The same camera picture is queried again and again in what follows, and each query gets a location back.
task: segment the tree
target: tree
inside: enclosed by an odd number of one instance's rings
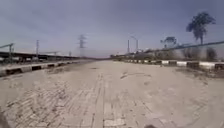
[[[193,32],[195,39],[200,39],[201,44],[203,44],[203,38],[207,33],[206,26],[208,24],[215,24],[215,19],[207,12],[201,12],[197,16],[194,16],[192,21],[187,25],[187,31]]]
[[[217,57],[217,53],[216,53],[215,49],[213,49],[213,48],[207,48],[206,54],[207,54],[208,61],[214,61]]]
[[[182,54],[185,59],[196,60],[200,58],[200,51],[198,47],[185,48],[182,50]]]
[[[164,48],[172,48],[176,45],[177,39],[173,36],[168,36],[165,40],[161,40],[160,42],[164,43]]]

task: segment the concrete barrier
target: concrete barrier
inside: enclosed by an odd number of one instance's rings
[[[215,63],[211,62],[199,62],[199,67],[205,70],[213,70],[215,69]]]
[[[199,62],[199,61],[177,61],[177,60],[129,60],[128,62],[181,66],[203,70],[224,70],[224,62]]]
[[[170,66],[177,66],[177,61],[176,60],[170,60],[169,65]]]
[[[187,62],[187,67],[194,68],[194,69],[199,69],[199,62],[198,61],[188,61]]]
[[[73,63],[77,63],[77,62],[60,62],[60,63],[36,64],[36,65],[4,68],[4,69],[0,69],[0,77],[12,75],[12,74],[36,71],[36,70],[41,70],[41,69],[46,69],[46,68],[58,67],[58,66],[63,66],[66,64],[73,64]]]
[[[32,67],[31,66],[22,67],[21,70],[22,70],[22,72],[31,72],[32,71]]]
[[[0,70],[0,77],[1,76],[6,76],[7,74],[6,74],[6,71],[5,70]]]
[[[146,63],[146,64],[149,63],[149,60],[144,60],[144,63]]]
[[[187,67],[187,62],[186,61],[177,61],[177,66]]]
[[[165,60],[165,61],[162,60],[162,64],[163,64],[163,65],[169,65],[169,61],[167,61],[167,60]]]
[[[216,63],[215,70],[224,70],[224,63]]]

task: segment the sky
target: sky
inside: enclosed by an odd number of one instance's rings
[[[207,27],[205,42],[224,40],[223,0],[1,0],[0,45],[15,43],[15,51],[58,51],[79,55],[79,36],[85,55],[110,54],[162,48],[160,40],[175,36],[179,44],[196,43],[186,26],[197,13],[206,11],[216,19]]]

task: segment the paved road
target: paved road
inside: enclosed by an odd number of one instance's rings
[[[223,128],[223,83],[112,61],[35,71],[0,79],[0,122],[7,119],[5,127],[13,128]]]

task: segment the light pole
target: light pole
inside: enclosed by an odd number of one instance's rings
[[[131,36],[131,38],[133,38],[136,41],[136,52],[138,51],[138,39],[135,38],[134,36]]]

